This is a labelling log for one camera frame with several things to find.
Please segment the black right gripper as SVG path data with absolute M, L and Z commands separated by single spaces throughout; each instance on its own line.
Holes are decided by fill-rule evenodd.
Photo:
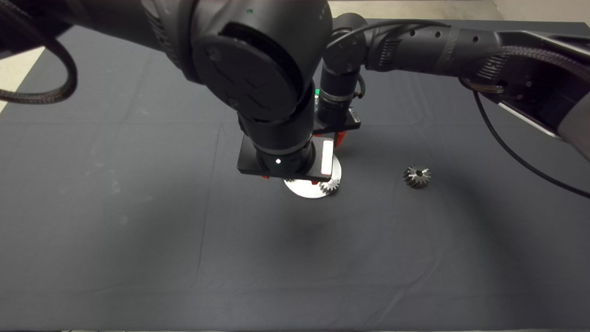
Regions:
M 347 131 L 361 127 L 362 122 L 352 106 L 352 100 L 335 102 L 316 99 L 314 107 L 313 136 L 334 134 L 335 148 L 341 146 Z

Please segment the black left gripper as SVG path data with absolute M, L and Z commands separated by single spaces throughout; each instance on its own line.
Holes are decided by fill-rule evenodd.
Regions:
M 317 185 L 336 175 L 334 141 L 313 136 L 301 149 L 276 155 L 261 151 L 249 137 L 243 136 L 237 169 L 242 174 L 263 179 L 303 179 Z

